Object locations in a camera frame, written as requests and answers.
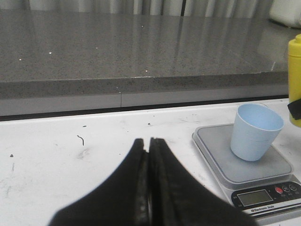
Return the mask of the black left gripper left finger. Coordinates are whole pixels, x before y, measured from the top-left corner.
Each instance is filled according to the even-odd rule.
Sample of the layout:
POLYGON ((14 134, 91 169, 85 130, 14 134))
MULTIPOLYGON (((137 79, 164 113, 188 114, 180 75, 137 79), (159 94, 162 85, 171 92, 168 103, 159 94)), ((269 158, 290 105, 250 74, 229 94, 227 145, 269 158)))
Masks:
POLYGON ((147 226, 148 153, 136 139, 122 163, 96 189, 59 210, 51 226, 147 226))

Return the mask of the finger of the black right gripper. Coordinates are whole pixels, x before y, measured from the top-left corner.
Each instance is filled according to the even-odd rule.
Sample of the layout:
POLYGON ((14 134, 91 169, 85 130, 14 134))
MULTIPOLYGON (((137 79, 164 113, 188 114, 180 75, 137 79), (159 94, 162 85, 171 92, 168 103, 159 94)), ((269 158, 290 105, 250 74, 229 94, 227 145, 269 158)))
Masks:
POLYGON ((301 118, 301 99, 289 103, 287 107, 293 119, 301 118))

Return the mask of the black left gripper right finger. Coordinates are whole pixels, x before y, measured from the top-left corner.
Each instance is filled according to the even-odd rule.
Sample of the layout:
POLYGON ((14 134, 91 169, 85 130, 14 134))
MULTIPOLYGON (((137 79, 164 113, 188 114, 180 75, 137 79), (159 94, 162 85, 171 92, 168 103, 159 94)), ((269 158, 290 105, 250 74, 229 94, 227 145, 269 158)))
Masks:
POLYGON ((257 225, 201 185, 161 138, 150 140, 149 182, 154 226, 257 225))

